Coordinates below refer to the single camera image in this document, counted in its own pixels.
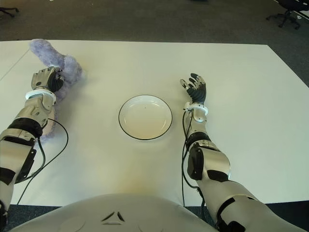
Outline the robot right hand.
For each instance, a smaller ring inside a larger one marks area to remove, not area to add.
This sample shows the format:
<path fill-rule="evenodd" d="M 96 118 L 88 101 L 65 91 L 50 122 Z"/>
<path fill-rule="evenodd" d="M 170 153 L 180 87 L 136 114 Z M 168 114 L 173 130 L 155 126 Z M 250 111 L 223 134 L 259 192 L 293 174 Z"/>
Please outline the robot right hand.
<path fill-rule="evenodd" d="M 190 83 L 187 83 L 185 80 L 181 79 L 180 84 L 191 98 L 192 103 L 204 105 L 207 95 L 204 79 L 196 73 L 191 73 L 189 81 Z"/>

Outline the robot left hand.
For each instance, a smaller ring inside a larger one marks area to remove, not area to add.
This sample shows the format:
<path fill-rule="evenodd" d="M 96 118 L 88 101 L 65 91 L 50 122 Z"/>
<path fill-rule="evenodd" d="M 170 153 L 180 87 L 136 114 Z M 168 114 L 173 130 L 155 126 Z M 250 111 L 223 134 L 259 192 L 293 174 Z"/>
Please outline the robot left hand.
<path fill-rule="evenodd" d="M 33 74 L 31 80 L 32 90 L 47 89 L 53 93 L 59 91 L 64 85 L 64 78 L 59 67 L 48 67 Z"/>

